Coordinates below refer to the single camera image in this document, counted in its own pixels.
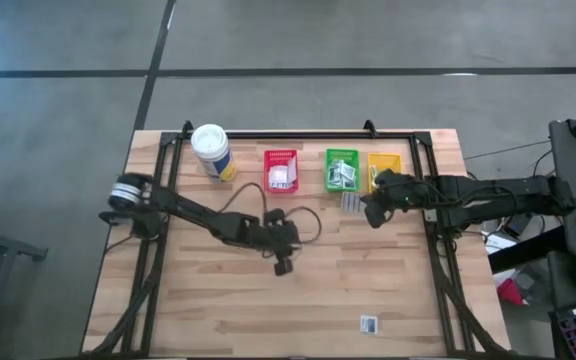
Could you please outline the white paper sheet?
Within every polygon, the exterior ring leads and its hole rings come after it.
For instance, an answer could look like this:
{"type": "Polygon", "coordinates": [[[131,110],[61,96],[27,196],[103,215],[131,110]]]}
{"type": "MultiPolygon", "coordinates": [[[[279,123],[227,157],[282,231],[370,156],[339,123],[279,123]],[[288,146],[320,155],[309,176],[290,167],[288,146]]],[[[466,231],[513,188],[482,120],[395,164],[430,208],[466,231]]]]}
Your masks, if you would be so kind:
{"type": "Polygon", "coordinates": [[[482,233],[484,246],[488,254],[493,254],[497,251],[512,247],[516,244],[515,240],[501,236],[498,233],[482,233]]]}

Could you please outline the black power brick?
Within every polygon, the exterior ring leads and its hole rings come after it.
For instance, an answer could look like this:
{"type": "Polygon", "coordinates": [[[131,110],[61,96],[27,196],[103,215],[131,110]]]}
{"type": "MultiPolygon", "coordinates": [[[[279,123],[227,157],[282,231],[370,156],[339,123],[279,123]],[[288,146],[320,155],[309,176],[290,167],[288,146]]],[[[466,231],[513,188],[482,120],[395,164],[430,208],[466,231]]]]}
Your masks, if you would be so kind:
{"type": "Polygon", "coordinates": [[[517,238],[525,231],[532,218],[533,215],[530,213],[514,215],[502,225],[502,231],[509,236],[517,238]]]}

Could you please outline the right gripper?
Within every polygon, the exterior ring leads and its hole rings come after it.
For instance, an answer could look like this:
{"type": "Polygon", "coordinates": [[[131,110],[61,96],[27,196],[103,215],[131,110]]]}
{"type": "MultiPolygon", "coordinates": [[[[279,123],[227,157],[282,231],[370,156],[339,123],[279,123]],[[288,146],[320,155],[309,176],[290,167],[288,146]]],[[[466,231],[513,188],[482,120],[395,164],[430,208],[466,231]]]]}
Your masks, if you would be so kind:
{"type": "Polygon", "coordinates": [[[410,208],[409,197],[416,179],[386,169],[377,175],[375,182],[377,186],[363,198],[363,202],[366,204],[369,225],[379,228],[394,215],[396,209],[406,212],[410,208]]]}

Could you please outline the wipes canister with white lid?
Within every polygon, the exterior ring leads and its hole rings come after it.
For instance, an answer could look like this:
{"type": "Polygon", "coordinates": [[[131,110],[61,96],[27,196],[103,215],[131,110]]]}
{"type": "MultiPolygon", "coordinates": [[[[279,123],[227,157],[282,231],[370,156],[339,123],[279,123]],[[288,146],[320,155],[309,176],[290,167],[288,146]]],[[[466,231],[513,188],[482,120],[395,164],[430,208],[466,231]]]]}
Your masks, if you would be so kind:
{"type": "Polygon", "coordinates": [[[224,129],[205,124],[191,135],[191,146],[204,172],[213,182],[229,182],[237,174],[234,156],[224,129]]]}

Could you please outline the green plastic basket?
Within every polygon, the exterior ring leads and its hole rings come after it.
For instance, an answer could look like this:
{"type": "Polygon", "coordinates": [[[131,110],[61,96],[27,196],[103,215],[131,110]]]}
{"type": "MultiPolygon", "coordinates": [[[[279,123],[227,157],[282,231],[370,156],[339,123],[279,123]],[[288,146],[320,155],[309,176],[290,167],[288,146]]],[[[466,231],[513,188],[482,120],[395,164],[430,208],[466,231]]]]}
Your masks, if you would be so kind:
{"type": "Polygon", "coordinates": [[[337,191],[330,191],[328,188],[328,184],[330,181],[328,180],[328,166],[333,162],[339,162],[342,164],[351,165],[356,169],[356,177],[354,182],[356,183],[357,190],[360,188],[360,158],[359,152],[355,149],[337,149],[337,148],[328,148],[326,150],[326,159],[325,159],[325,187],[329,192],[343,192],[345,191],[343,188],[337,191]]]}

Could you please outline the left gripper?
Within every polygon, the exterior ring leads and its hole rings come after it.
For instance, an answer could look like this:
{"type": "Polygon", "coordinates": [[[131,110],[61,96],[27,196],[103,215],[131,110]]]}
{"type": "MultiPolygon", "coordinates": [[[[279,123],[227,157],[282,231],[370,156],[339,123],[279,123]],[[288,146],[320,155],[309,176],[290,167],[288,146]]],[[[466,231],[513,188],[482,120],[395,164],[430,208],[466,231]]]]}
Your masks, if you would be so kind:
{"type": "Polygon", "coordinates": [[[276,208],[263,215],[262,253],[274,256],[274,273],[283,276],[293,271],[291,256],[301,245],[301,231],[288,220],[283,210],[276,208]]]}

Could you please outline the red plastic basket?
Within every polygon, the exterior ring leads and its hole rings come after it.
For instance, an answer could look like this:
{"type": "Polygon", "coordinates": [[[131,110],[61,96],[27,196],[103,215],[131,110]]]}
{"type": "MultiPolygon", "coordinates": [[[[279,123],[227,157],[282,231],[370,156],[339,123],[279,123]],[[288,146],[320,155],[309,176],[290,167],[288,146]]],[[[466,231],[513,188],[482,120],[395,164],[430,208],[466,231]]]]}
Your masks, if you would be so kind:
{"type": "Polygon", "coordinates": [[[288,194],[294,193],[299,188],[299,177],[293,183],[293,188],[288,190],[278,190],[271,189],[268,182],[268,172],[273,166],[287,166],[287,162],[293,157],[297,157],[297,174],[298,174],[298,156],[297,151],[294,149],[278,149],[278,150],[266,150],[264,152],[264,170],[263,170],[263,185],[264,190],[270,194],[288,194]]]}

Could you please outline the yellow plastic basket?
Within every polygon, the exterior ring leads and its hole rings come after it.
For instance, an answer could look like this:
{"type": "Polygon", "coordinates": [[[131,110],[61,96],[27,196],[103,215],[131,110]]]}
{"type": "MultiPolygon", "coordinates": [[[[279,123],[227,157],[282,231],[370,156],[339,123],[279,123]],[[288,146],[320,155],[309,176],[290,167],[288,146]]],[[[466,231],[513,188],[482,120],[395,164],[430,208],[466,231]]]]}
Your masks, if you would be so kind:
{"type": "Polygon", "coordinates": [[[395,173],[401,171],[401,156],[394,153],[369,153],[367,159],[368,166],[368,191],[372,192],[374,188],[371,186],[371,175],[369,167],[375,165],[378,169],[378,174],[386,169],[390,169],[395,173]]]}

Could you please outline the red object on floor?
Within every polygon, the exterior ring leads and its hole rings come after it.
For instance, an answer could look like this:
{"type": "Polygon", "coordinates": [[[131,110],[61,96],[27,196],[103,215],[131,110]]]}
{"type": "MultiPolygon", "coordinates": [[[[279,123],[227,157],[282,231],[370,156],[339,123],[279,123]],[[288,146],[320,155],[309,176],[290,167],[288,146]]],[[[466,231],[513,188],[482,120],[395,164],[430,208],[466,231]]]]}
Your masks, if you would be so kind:
{"type": "Polygon", "coordinates": [[[501,300],[507,301],[513,305],[525,306],[528,304],[512,278],[503,280],[497,287],[497,293],[501,300]]]}

